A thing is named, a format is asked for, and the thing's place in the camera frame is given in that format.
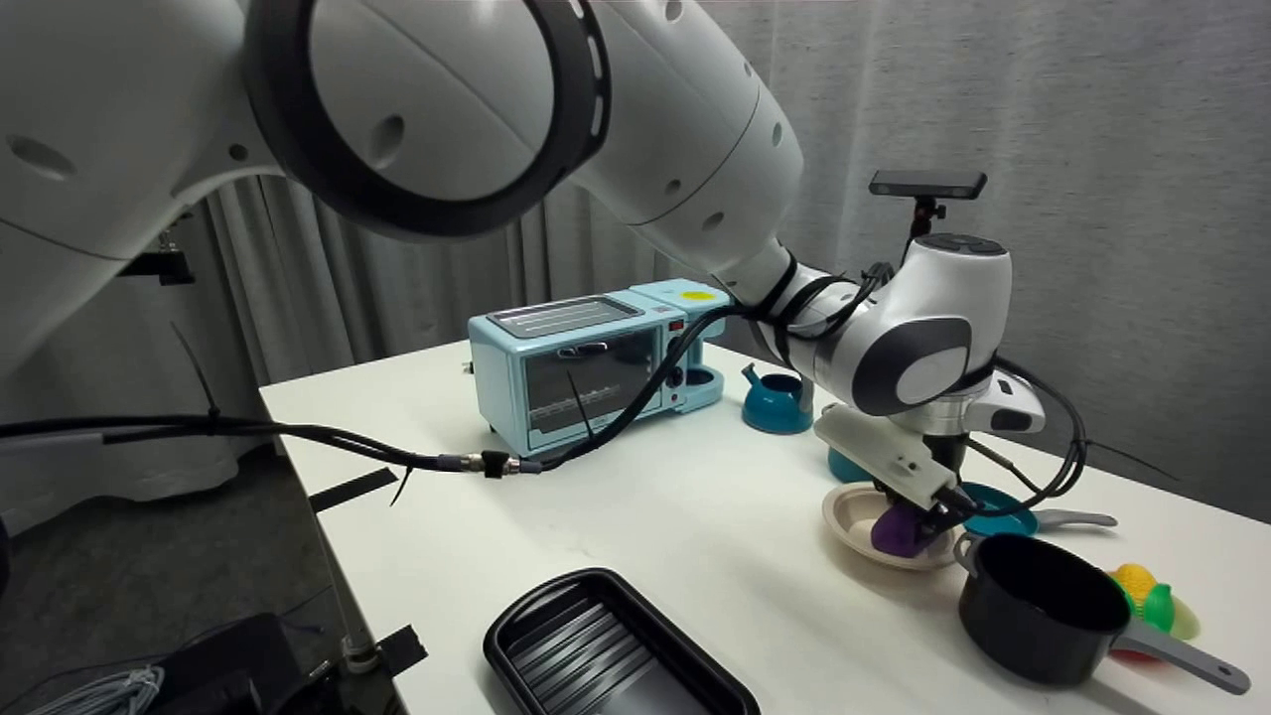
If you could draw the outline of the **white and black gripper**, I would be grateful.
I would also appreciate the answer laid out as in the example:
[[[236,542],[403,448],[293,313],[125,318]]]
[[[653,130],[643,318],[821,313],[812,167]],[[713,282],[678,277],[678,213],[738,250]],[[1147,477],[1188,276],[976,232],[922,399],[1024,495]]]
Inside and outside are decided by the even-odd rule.
[[[970,518],[976,509],[955,468],[947,468],[913,432],[904,432],[881,416],[827,405],[815,432],[922,513],[947,509],[955,518]]]

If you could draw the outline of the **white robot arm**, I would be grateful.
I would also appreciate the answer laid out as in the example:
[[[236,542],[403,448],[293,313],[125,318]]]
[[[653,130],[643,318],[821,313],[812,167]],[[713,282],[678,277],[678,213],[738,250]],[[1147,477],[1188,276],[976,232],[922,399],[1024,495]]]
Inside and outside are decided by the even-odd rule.
[[[840,399],[835,448],[922,513],[970,509],[929,446],[1003,400],[1009,256],[922,235],[886,282],[799,262],[799,135],[698,0],[0,0],[0,356],[252,176],[394,240],[579,186]]]

